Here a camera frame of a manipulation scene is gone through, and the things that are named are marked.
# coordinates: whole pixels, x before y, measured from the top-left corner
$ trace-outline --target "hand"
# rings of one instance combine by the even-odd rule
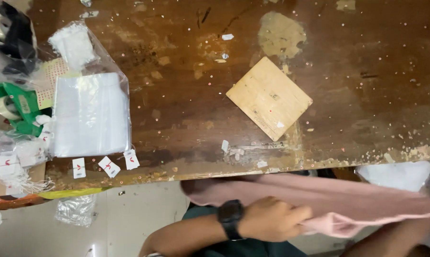
[[[302,233],[298,223],[311,217],[310,207],[294,207],[269,196],[246,207],[238,231],[243,238],[283,242]]]

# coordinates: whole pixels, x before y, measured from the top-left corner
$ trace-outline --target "wooden board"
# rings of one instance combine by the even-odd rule
[[[312,104],[312,99],[267,57],[247,72],[226,96],[274,142]]]
[[[110,155],[121,167],[111,179],[99,171],[102,156],[86,157],[94,159],[86,178],[74,179],[72,159],[54,158],[46,170],[55,190],[430,159],[430,0],[356,0],[355,10],[337,2],[96,0],[86,8],[35,0],[29,16],[39,42],[99,11],[86,25],[129,80],[140,162],[128,171],[122,154]],[[263,27],[275,13],[303,30]],[[278,36],[289,31],[306,37],[283,50],[296,55],[268,57],[288,67],[313,104],[272,142],[225,93],[270,54],[264,46],[278,44],[281,54],[290,40]],[[270,35],[267,44],[259,32]],[[223,53],[229,58],[217,62]],[[239,161],[224,158],[223,140],[244,150]],[[268,166],[258,168],[261,160]]]

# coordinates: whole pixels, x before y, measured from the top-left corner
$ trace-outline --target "black wristwatch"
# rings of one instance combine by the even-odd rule
[[[243,216],[243,205],[239,200],[231,200],[225,202],[218,208],[218,221],[223,226],[224,232],[228,236],[229,240],[243,240],[237,226]]]

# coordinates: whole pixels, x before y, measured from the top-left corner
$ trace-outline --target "person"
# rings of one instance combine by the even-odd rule
[[[312,217],[308,206],[265,197],[243,208],[238,200],[219,208],[190,208],[183,220],[152,233],[138,257],[305,257],[287,242]],[[342,257],[405,257],[430,231],[430,219],[391,223],[349,247]]]

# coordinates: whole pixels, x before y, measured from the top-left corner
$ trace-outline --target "plywood square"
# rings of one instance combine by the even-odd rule
[[[252,67],[226,96],[273,141],[313,102],[267,57]]]

